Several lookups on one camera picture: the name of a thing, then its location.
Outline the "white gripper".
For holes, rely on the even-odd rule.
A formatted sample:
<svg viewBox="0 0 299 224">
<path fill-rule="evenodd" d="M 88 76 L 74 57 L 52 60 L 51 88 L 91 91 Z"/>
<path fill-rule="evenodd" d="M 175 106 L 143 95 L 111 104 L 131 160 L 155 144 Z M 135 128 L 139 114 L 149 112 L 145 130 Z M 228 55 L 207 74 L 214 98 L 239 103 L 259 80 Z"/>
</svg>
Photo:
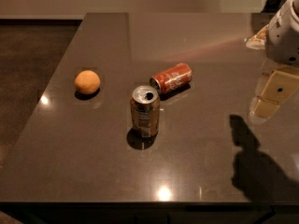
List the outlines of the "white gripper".
<svg viewBox="0 0 299 224">
<path fill-rule="evenodd" d="M 299 0 L 287 0 L 276 15 L 247 42 L 249 49 L 266 49 L 267 57 L 277 63 L 299 64 Z M 281 66 L 263 77 L 252 99 L 250 114 L 271 118 L 299 90 L 299 69 Z"/>
</svg>

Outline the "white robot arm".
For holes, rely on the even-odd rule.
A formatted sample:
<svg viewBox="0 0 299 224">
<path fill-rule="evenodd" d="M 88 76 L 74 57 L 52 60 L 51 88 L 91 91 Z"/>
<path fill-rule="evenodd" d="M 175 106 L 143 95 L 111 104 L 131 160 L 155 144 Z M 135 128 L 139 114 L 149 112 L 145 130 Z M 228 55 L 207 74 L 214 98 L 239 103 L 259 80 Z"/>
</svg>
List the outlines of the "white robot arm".
<svg viewBox="0 0 299 224">
<path fill-rule="evenodd" d="M 299 89 L 299 0 L 287 0 L 246 46 L 265 51 L 249 116 L 267 120 Z"/>
</svg>

